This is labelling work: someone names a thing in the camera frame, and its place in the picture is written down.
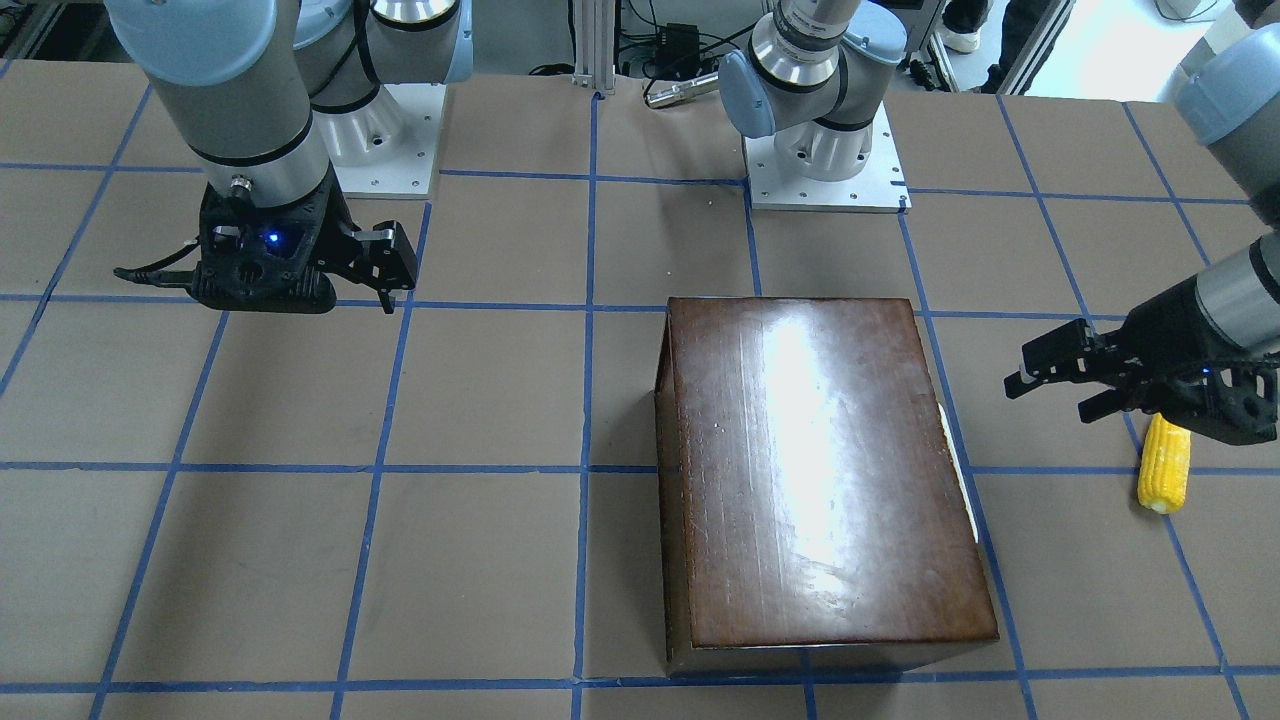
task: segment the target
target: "black cable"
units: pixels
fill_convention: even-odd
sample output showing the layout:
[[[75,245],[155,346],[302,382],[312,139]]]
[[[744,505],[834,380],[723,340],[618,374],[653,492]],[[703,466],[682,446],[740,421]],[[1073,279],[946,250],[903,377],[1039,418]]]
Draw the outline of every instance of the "black cable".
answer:
[[[178,260],[182,260],[187,255],[191,255],[192,251],[200,247],[198,241],[200,238],[196,238],[189,243],[183,245],[177,252],[166,255],[155,263],[142,265],[141,268],[115,268],[113,274],[122,281],[129,281],[137,284],[150,284],[168,288],[189,287],[191,272],[161,273],[159,270],[163,270]]]
[[[573,74],[573,65],[568,63],[549,63],[545,65],[538,65],[536,68],[529,70],[531,76],[571,76]]]
[[[667,68],[675,67],[675,65],[680,64],[682,60],[686,60],[689,58],[700,56],[703,53],[707,53],[708,50],[714,50],[714,49],[719,47],[721,45],[732,45],[733,44],[732,41],[735,38],[739,38],[739,37],[741,37],[741,36],[751,32],[751,29],[754,27],[755,27],[755,23],[751,23],[751,24],[744,27],[742,29],[735,32],[733,35],[726,37],[724,40],[721,40],[719,42],[713,42],[713,44],[708,45],[707,47],[699,47],[694,53],[685,53],[680,58],[676,58],[675,60],[667,63],[666,65],[662,65],[660,68],[657,68],[654,70],[654,76],[660,76],[662,72],[666,70]],[[657,82],[658,82],[657,77],[650,77],[649,78],[649,85],[646,85],[644,87],[644,90],[640,92],[640,97],[644,99],[644,104],[645,104],[646,108],[649,106],[649,91],[653,90],[654,83],[657,83]]]
[[[342,67],[351,58],[351,54],[356,51],[356,45],[357,45],[356,40],[357,37],[352,35],[351,45],[347,45],[347,49],[342,53],[342,58],[338,58],[338,61],[333,64],[333,69],[329,70],[328,76],[325,76],[324,82],[320,83],[320,87],[307,94],[308,99],[315,100],[321,92],[325,91],[326,87],[329,87],[329,83],[333,82],[333,78],[338,77],[338,73],[342,70]]]
[[[632,14],[634,14],[635,17],[640,18],[640,22],[643,22],[643,23],[645,23],[645,24],[650,24],[650,26],[653,26],[653,27],[654,27],[654,28],[657,28],[657,29],[662,29],[662,26],[660,26],[660,24],[658,24],[658,14],[657,14],[657,13],[654,13],[654,9],[653,9],[653,0],[649,0],[649,12],[650,12],[650,13],[653,14],[653,19],[649,19],[649,18],[646,18],[646,17],[641,15],[641,14],[639,13],[639,10],[636,10],[636,6],[635,6],[635,4],[632,3],[632,0],[627,0],[627,5],[628,5],[628,6],[631,8],[631,13],[632,13]],[[709,32],[700,32],[700,31],[699,31],[699,33],[698,33],[698,35],[699,35],[700,37],[709,37],[709,38],[712,38],[712,40],[717,41],[717,44],[722,44],[722,42],[728,42],[728,41],[726,41],[726,40],[724,40],[723,37],[721,37],[721,36],[718,36],[718,35],[712,35],[712,33],[709,33]],[[730,45],[733,45],[733,47],[737,47],[737,45],[735,45],[733,42],[728,42],[728,44],[730,44]]]
[[[1165,9],[1160,5],[1160,0],[1151,0],[1151,1],[1156,6],[1156,12],[1160,13],[1160,17],[1165,18],[1166,20],[1172,20],[1175,23],[1185,23],[1185,24],[1198,24],[1198,23],[1211,23],[1211,22],[1213,22],[1211,19],[1208,19],[1208,20],[1197,20],[1196,18],[1198,18],[1198,17],[1208,13],[1213,8],[1217,8],[1219,4],[1222,0],[1213,0],[1213,4],[1210,5],[1208,8],[1204,8],[1203,10],[1201,10],[1198,13],[1194,13],[1192,15],[1187,15],[1185,18],[1178,18],[1178,17],[1174,17],[1174,15],[1170,15],[1170,14],[1165,13]]]

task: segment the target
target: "blue tape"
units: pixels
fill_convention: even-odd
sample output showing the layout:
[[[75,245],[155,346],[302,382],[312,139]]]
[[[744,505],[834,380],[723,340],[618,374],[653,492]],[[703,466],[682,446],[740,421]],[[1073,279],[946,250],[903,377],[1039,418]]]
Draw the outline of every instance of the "blue tape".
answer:
[[[698,184],[740,187],[742,181],[731,178],[645,178],[637,176],[596,176],[600,182],[621,182],[634,184]]]
[[[119,173],[177,173],[188,176],[198,176],[205,172],[200,168],[177,165],[120,165],[119,168],[115,168],[115,170]]]
[[[123,155],[124,149],[128,147],[129,140],[133,137],[133,131],[137,129],[138,120],[142,118],[142,110],[147,106],[147,100],[150,97],[151,86],[148,85],[147,88],[142,91],[142,97],[138,100],[138,105],[133,110],[133,117],[129,119],[129,124],[124,128],[124,137],[120,138],[120,143],[115,147],[115,154],[111,156],[113,168],[120,161],[120,155]],[[93,193],[93,199],[88,204],[88,209],[84,210],[84,217],[81,218],[81,223],[76,228],[76,233],[72,236],[72,241],[67,246],[67,251],[63,252],[63,259],[59,260],[58,266],[54,269],[54,275],[49,279],[49,284],[45,286],[44,293],[41,293],[40,302],[37,302],[36,310],[31,315],[31,322],[27,323],[27,329],[23,332],[22,340],[18,342],[18,347],[14,350],[13,357],[9,359],[4,375],[0,375],[0,397],[4,397],[5,391],[9,389],[9,383],[13,380],[14,373],[18,372],[18,364],[22,363],[22,356],[26,355],[27,347],[31,346],[31,338],[36,334],[36,327],[40,325],[40,320],[45,315],[45,309],[49,306],[49,299],[52,297],[54,288],[58,287],[58,282],[63,279],[63,273],[67,272],[67,265],[70,264],[72,255],[79,246],[81,240],[84,237],[84,231],[88,228],[90,222],[93,219],[93,213],[97,210],[97,205],[102,201],[102,196],[106,193],[106,186],[111,182],[111,168],[108,168],[102,174],[102,182],[99,183],[97,191]]]
[[[591,465],[593,473],[612,475],[653,475],[658,471],[657,465]]]
[[[818,720],[818,693],[814,692],[813,656],[809,648],[800,650],[800,670],[804,673],[805,720]]]
[[[760,254],[755,242],[755,223],[751,222],[751,182],[742,179],[742,211],[746,217],[746,250],[751,258],[751,290],[756,297],[764,295],[764,284],[760,281]]]
[[[1160,176],[1161,184],[1165,186],[1165,192],[1169,193],[1169,200],[1174,202],[1174,208],[1178,210],[1178,217],[1183,219],[1183,225],[1187,227],[1187,234],[1192,236],[1192,243],[1196,246],[1196,252],[1199,252],[1201,260],[1206,265],[1210,264],[1208,252],[1204,252],[1204,246],[1199,241],[1199,236],[1196,234],[1196,228],[1192,227],[1190,219],[1187,217],[1187,210],[1183,209],[1183,204],[1178,201],[1178,193],[1174,192],[1174,186],[1169,183],[1169,177],[1165,176],[1165,169],[1160,167],[1160,161],[1156,160],[1156,154],[1151,150],[1151,143],[1147,142],[1147,136],[1142,133],[1142,128],[1138,127],[1138,118],[1133,117],[1133,110],[1129,108],[1128,102],[1121,102],[1124,108],[1124,114],[1129,118],[1129,124],[1133,126],[1133,132],[1138,135],[1138,142],[1142,143],[1142,149],[1147,152],[1147,159],[1151,160],[1151,167],[1156,168],[1156,174]]]
[[[1235,702],[1235,710],[1240,714],[1240,720],[1249,720],[1249,711],[1244,706],[1244,697],[1240,696],[1240,687],[1235,682],[1235,675],[1231,671],[1231,664],[1226,660],[1226,651],[1222,650],[1222,642],[1217,637],[1217,629],[1213,626],[1213,619],[1208,615],[1208,607],[1204,605],[1204,597],[1201,596],[1199,584],[1196,582],[1196,574],[1192,573],[1192,566],[1187,562],[1187,553],[1183,552],[1183,543],[1178,538],[1178,529],[1174,528],[1174,521],[1169,518],[1169,515],[1161,515],[1161,520],[1164,520],[1165,530],[1169,533],[1169,542],[1174,546],[1174,556],[1178,557],[1178,566],[1181,568],[1183,577],[1187,579],[1187,588],[1190,591],[1192,598],[1196,601],[1196,610],[1199,612],[1201,621],[1204,624],[1204,633],[1208,634],[1208,642],[1213,647],[1213,656],[1217,657],[1222,678],[1226,679],[1226,687],[1231,691],[1231,700]]]
[[[196,411],[200,409],[200,400],[205,395],[205,387],[209,384],[209,375],[214,369],[214,357],[218,355],[218,347],[223,342],[223,334],[227,332],[227,320],[230,316],[229,313],[223,313],[218,319],[218,329],[214,331],[214,337],[209,343],[209,351],[205,354],[205,365],[200,370],[200,379],[196,382],[196,391],[191,396],[191,404],[187,406],[187,416],[182,423],[182,430],[178,433],[178,443],[173,450],[173,460],[169,462],[169,471],[165,474],[164,484],[160,487],[160,497],[156,498],[156,507],[151,515],[151,525],[147,528],[146,541],[142,543],[142,555],[138,557],[137,569],[133,573],[133,582],[129,584],[129,594],[124,601],[124,609],[120,611],[120,621],[115,629],[115,638],[111,641],[111,650],[106,656],[106,664],[102,667],[101,684],[108,685],[111,683],[115,675],[115,666],[120,660],[120,651],[124,650],[124,639],[129,633],[129,624],[133,621],[133,610],[138,605],[138,596],[142,594],[142,580],[147,574],[147,565],[151,562],[151,553],[155,550],[156,538],[160,536],[160,523],[164,520],[165,509],[169,505],[169,496],[173,493],[173,483],[178,477],[178,466],[182,462],[182,454],[187,448],[187,441],[191,438],[191,428],[196,423]],[[106,691],[99,689],[93,696],[93,705],[90,708],[88,720],[99,720],[102,715],[102,703],[106,702]]]
[[[1000,106],[1000,114],[1005,118],[1005,127],[1009,128],[1009,137],[1014,141],[1014,150],[1018,151],[1018,160],[1023,164],[1023,172],[1027,173],[1027,182],[1032,186],[1032,192],[1036,195],[1036,202],[1039,205],[1041,214],[1044,217],[1044,225],[1048,228],[1048,236],[1053,240],[1053,247],[1057,250],[1057,256],[1062,261],[1062,269],[1066,270],[1066,279],[1071,283],[1071,292],[1075,293],[1075,301],[1080,305],[1080,311],[1089,315],[1089,306],[1084,301],[1084,293],[1080,292],[1080,283],[1075,282],[1075,273],[1071,272],[1071,263],[1066,258],[1066,249],[1062,247],[1062,240],[1057,236],[1057,228],[1053,225],[1053,218],[1048,214],[1048,205],[1044,204],[1044,196],[1041,193],[1039,183],[1036,182],[1036,174],[1032,173],[1032,164],[1027,159],[1027,152],[1023,150],[1023,142],[1018,137],[1018,131],[1014,129],[1014,120],[1009,117],[1009,109],[1005,106],[1005,101],[996,96],[996,104]]]
[[[169,469],[169,462],[38,462],[10,461],[0,462],[0,470],[86,470],[100,473],[161,473]]]
[[[426,251],[428,228],[431,224],[431,204],[422,208],[422,224],[417,237],[417,256]],[[387,410],[383,413],[383,429],[378,438],[378,452],[374,457],[374,475],[369,482],[369,507],[365,511],[365,532],[360,543],[360,559],[356,561],[356,580],[351,589],[351,607],[347,611],[347,629],[342,639],[342,655],[338,659],[338,688],[333,693],[329,708],[332,720],[342,717],[344,685],[351,671],[351,655],[356,644],[356,628],[360,623],[360,606],[365,596],[365,579],[369,575],[369,553],[374,544],[374,525],[378,521],[378,501],[381,496],[383,475],[387,471],[387,446],[392,438],[392,424],[396,419],[396,402],[399,397],[399,379],[404,369],[404,348],[408,346],[410,323],[413,319],[413,291],[406,296],[404,311],[401,316],[399,337],[396,341],[396,359],[392,361],[392,377],[387,387]]]
[[[590,176],[580,173],[525,173],[518,170],[440,170],[442,176],[456,176],[463,178],[522,178],[522,179],[590,179]]]
[[[902,232],[902,242],[906,245],[906,258],[911,264],[911,275],[915,279],[915,291],[920,296],[920,309],[924,311],[924,324],[929,332],[929,346],[933,350],[933,363],[938,370],[938,384],[942,386],[942,397],[946,404],[951,437],[955,441],[956,460],[960,462],[960,480],[965,484],[965,489],[969,493],[974,524],[978,527],[982,546],[987,552],[988,565],[991,566],[991,579],[996,585],[997,601],[1000,602],[1001,615],[1005,620],[1005,633],[1009,635],[1009,647],[1014,656],[1014,667],[1018,673],[1018,685],[1021,689],[1023,702],[1027,706],[1027,717],[1028,720],[1038,720],[1038,715],[1036,714],[1036,700],[1032,694],[1030,682],[1027,678],[1027,664],[1023,660],[1021,643],[1018,641],[1018,626],[1014,623],[1014,610],[1009,602],[1009,592],[1005,589],[1005,578],[1000,570],[1000,560],[996,557],[996,544],[991,538],[989,529],[987,528],[987,512],[982,505],[982,495],[978,492],[978,483],[973,478],[973,470],[969,464],[969,451],[965,447],[964,432],[960,428],[960,414],[956,411],[955,397],[951,393],[951,383],[947,378],[946,364],[942,361],[942,346],[938,343],[938,333],[934,328],[933,318],[931,316],[929,299],[924,292],[924,275],[920,274],[920,263],[915,254],[915,243],[911,242],[911,231],[906,225],[906,214],[900,213],[897,215],[897,224],[899,229]]]
[[[600,142],[600,100],[604,96],[599,92],[591,95],[591,155],[590,155],[590,181],[586,205],[586,304],[595,304],[595,219],[599,178]],[[573,571],[573,679],[581,680],[582,662],[586,646],[586,539],[588,516],[590,507],[590,473],[591,462],[591,375],[594,366],[595,347],[595,314],[586,313],[584,323],[582,342],[582,446],[579,462],[582,471],[579,473],[579,505],[577,505],[577,561]],[[573,688],[570,717],[580,720],[582,717],[582,691]]]
[[[0,163],[3,170],[70,170],[77,173],[105,173],[110,165],[83,165],[73,163]]]
[[[136,305],[195,305],[188,295],[55,295],[50,302],[111,302]]]
[[[1204,678],[1220,674],[1213,665],[1166,667],[1065,667],[1028,670],[1032,680],[1097,680],[1107,678]]]
[[[1120,465],[972,465],[969,470],[975,475],[1132,475],[1137,471],[1134,468]]]
[[[1276,676],[1280,665],[1239,665],[1236,676]],[[1061,667],[1028,670],[1034,682],[1088,680],[1108,678],[1206,678],[1221,674],[1213,665],[1171,665],[1137,667]],[[814,685],[896,685],[946,683],[1004,683],[1016,680],[1014,670],[961,670],[951,673],[817,673]],[[804,685],[806,675],[759,673],[751,675],[599,676],[584,678],[458,678],[458,679],[369,679],[348,680],[178,680],[101,683],[0,683],[4,694],[148,694],[148,693],[315,693],[335,692],[458,692],[458,691],[567,691],[614,688],[682,687],[776,687]]]

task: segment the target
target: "metal frame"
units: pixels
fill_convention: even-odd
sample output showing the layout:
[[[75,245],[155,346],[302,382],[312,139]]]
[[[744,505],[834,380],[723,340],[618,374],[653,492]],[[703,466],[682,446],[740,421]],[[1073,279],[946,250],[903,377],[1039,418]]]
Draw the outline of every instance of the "metal frame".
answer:
[[[613,95],[616,0],[573,0],[573,85]]]
[[[1018,54],[1014,67],[1009,68],[1009,73],[1005,74],[1005,79],[996,92],[1000,95],[1027,95],[1032,81],[1036,79],[1037,68],[1048,56],[1050,46],[1062,35],[1062,28],[1066,27],[1066,20],[1074,6],[1075,0],[1055,0],[1053,5],[1041,15],[1039,22],[1036,23],[1036,31],[1027,38],[1027,45]]]

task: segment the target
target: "yellow corn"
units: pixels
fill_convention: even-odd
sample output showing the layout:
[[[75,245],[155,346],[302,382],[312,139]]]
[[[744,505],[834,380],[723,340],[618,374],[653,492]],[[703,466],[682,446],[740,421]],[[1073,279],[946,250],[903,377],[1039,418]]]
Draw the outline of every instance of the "yellow corn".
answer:
[[[1156,413],[1147,429],[1138,471],[1138,502],[1167,515],[1187,501],[1187,475],[1192,464],[1192,433]]]

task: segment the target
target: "dark brown wooden box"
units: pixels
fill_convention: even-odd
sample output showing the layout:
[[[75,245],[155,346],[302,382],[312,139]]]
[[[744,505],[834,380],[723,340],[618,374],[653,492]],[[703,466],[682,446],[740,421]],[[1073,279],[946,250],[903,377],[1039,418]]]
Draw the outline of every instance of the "dark brown wooden box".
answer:
[[[997,639],[906,300],[672,299],[654,395],[671,674]]]

